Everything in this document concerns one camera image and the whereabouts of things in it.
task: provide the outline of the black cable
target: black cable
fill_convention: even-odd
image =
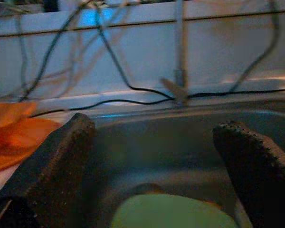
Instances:
[[[15,24],[16,24],[16,30],[17,30],[17,34],[18,34],[18,38],[19,38],[19,45],[20,45],[20,51],[21,51],[21,70],[20,70],[20,80],[21,80],[21,87],[23,89],[23,92],[26,93],[28,88],[27,88],[27,83],[26,83],[26,71],[27,71],[27,67],[28,67],[28,55],[26,52],[26,48],[25,48],[25,43],[24,43],[24,39],[23,39],[23,30],[22,30],[22,26],[21,26],[21,15],[17,16],[16,20],[15,20]]]
[[[280,38],[280,19],[278,13],[276,12],[276,1],[275,0],[268,0],[270,11],[272,12],[271,14],[271,22],[273,25],[273,36],[271,39],[271,42],[268,46],[268,48],[254,60],[243,72],[243,74],[240,76],[240,78],[235,82],[235,84],[232,86],[232,88],[229,90],[229,92],[234,92],[238,89],[238,87],[242,84],[243,81],[246,80],[246,78],[249,76],[249,74],[254,70],[254,68],[262,62],[267,56],[271,54],[271,52],[275,49],[277,46],[277,43]]]
[[[115,53],[113,52],[113,50],[112,50],[112,48],[111,48],[107,38],[105,37],[103,28],[102,28],[102,26],[101,26],[101,24],[99,22],[100,8],[98,7],[97,4],[94,4],[94,5],[96,7],[95,22],[96,22],[98,33],[99,33],[99,35],[100,35],[100,37],[101,37],[101,39],[102,39],[102,41],[103,41],[107,51],[109,52],[109,54],[110,54],[110,56],[111,56],[111,58],[112,58],[112,60],[113,60],[113,62],[115,64],[115,66],[116,66],[120,76],[122,77],[122,79],[123,79],[124,83],[127,85],[127,87],[132,89],[132,90],[151,92],[151,93],[162,95],[162,96],[164,96],[164,97],[166,97],[168,99],[173,99],[173,97],[171,97],[171,96],[169,96],[169,95],[167,95],[165,93],[162,93],[160,91],[157,91],[157,90],[154,90],[154,89],[137,88],[137,87],[134,87],[134,86],[132,86],[130,84],[130,82],[128,81],[128,79],[127,79],[127,77],[125,75],[125,72],[124,72],[123,68],[121,67],[121,65],[120,65],[120,63],[119,63]]]
[[[277,93],[277,92],[285,92],[285,89],[261,90],[261,91],[237,91],[237,92],[221,92],[221,93],[197,93],[197,94],[189,95],[188,99],[197,98],[197,97],[227,96],[227,95],[232,95],[232,94],[269,94],[269,93]],[[68,111],[86,110],[86,109],[91,109],[91,108],[100,106],[102,104],[113,103],[113,102],[126,102],[126,103],[138,104],[138,105],[155,105],[155,104],[163,103],[166,101],[172,101],[172,100],[174,100],[174,98],[167,98],[167,99],[154,101],[154,102],[140,102],[140,101],[133,101],[133,100],[125,100],[125,99],[114,99],[114,100],[101,101],[101,102],[98,102],[90,106],[70,108],[68,109]],[[56,110],[46,111],[46,112],[32,115],[31,118],[38,117],[41,115],[51,114],[51,113],[64,112],[64,111],[65,109],[56,109]]]
[[[43,62],[40,68],[40,71],[38,73],[38,76],[36,77],[35,81],[33,82],[33,84],[31,85],[31,87],[25,92],[24,96],[19,100],[19,102],[22,102],[24,100],[26,100],[29,96],[29,94],[38,86],[46,68],[48,65],[48,61],[49,58],[54,50],[54,47],[56,45],[56,43],[58,42],[59,38],[61,37],[61,34],[66,30],[66,28],[68,27],[68,25],[74,20],[74,18],[86,7],[87,4],[89,4],[90,2],[92,2],[94,0],[88,0],[84,3],[82,3],[76,11],[74,11],[70,17],[68,18],[68,20],[63,24],[63,26],[60,28],[60,30],[56,33],[54,39],[52,40],[52,43],[50,44],[46,54],[44,55],[43,58]]]

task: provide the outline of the white wall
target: white wall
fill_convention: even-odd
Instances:
[[[213,16],[267,12],[267,0],[237,0],[238,4],[233,4],[236,0],[220,0],[216,4],[214,1],[187,1],[185,6],[186,71],[189,89],[195,92],[223,91],[229,88],[264,51],[272,36],[270,15],[206,19]],[[285,0],[278,2],[279,9],[285,10]],[[36,77],[55,31],[68,14],[69,12],[40,13],[22,17],[23,29],[27,33],[24,39],[29,55],[28,80]],[[105,15],[110,17],[111,14],[112,9],[107,9]],[[163,89],[161,78],[173,80],[173,20],[174,2],[132,6],[123,9],[115,26],[107,31],[113,49],[133,85]],[[274,79],[270,81],[271,84],[267,84],[268,88],[273,89],[285,86],[285,12],[280,14],[280,21],[281,38],[277,48],[249,76],[250,79]],[[20,86],[21,55],[14,22],[14,18],[0,18],[0,93]],[[71,56],[78,53],[97,34],[92,9],[81,14],[77,28],[80,30],[62,35],[46,74],[69,67]],[[58,95],[65,89],[68,76],[69,74],[65,74],[57,80],[42,83],[32,96]],[[263,85],[263,81],[259,81],[259,84],[253,81],[244,89],[258,89]],[[71,89],[64,96],[123,90],[127,88],[98,38],[76,65]]]

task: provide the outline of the sink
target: sink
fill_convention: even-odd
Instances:
[[[97,128],[83,181],[80,227],[109,227],[114,212],[142,184],[214,202],[236,218],[238,199],[212,140],[235,120],[271,137],[285,151],[285,101],[257,101],[91,115]]]

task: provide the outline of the orange towel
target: orange towel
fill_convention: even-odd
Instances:
[[[28,118],[35,108],[35,103],[0,104],[0,171],[29,157],[61,126],[50,120]]]

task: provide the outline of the stainless steel sink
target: stainless steel sink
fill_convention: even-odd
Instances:
[[[285,100],[90,117],[97,137],[84,177],[83,227],[109,227],[117,207],[144,183],[215,202],[234,217],[237,196],[212,141],[220,122],[242,121],[285,151]]]

